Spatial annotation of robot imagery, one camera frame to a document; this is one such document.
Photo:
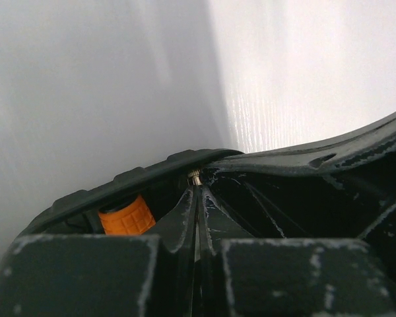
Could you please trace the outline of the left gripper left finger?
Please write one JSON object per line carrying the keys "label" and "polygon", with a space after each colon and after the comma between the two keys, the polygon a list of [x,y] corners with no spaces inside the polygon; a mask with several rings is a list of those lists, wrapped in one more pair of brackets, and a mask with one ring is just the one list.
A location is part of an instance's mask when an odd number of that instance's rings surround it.
{"label": "left gripper left finger", "polygon": [[0,316],[190,316],[198,191],[148,234],[31,234],[0,264]]}

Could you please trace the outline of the black plastic tool case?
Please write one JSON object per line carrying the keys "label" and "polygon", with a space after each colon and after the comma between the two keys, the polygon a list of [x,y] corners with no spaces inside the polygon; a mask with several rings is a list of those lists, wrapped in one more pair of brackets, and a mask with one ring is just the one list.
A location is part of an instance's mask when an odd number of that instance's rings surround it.
{"label": "black plastic tool case", "polygon": [[156,182],[175,178],[215,162],[224,157],[240,155],[241,152],[232,149],[199,149],[182,151],[168,156],[166,160],[148,166],[136,167],[114,177],[111,182],[91,190],[78,190],[59,198],[53,204],[35,217],[18,237],[40,234],[48,227],[92,210],[101,205],[107,205],[123,196],[140,192]]}

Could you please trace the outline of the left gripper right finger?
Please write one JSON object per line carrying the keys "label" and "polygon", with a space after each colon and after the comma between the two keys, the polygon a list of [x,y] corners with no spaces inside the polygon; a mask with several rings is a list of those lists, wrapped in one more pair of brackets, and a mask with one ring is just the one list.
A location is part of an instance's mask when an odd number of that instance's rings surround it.
{"label": "left gripper right finger", "polygon": [[255,238],[195,189],[204,316],[396,316],[372,248],[350,238]]}

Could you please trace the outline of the orange handled screwdriver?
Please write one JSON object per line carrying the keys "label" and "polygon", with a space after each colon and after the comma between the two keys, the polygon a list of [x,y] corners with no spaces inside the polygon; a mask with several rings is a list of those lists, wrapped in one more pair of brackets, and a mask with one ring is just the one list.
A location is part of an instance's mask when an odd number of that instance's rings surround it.
{"label": "orange handled screwdriver", "polygon": [[121,204],[103,207],[98,216],[107,235],[140,235],[156,224],[142,195],[130,197]]}

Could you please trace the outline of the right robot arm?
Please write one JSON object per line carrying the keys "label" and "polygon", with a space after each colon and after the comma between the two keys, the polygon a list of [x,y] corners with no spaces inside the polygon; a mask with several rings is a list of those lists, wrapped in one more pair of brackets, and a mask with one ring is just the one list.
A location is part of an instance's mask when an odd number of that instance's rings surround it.
{"label": "right robot arm", "polygon": [[201,179],[252,234],[363,240],[396,283],[396,112],[330,139],[217,160]]}

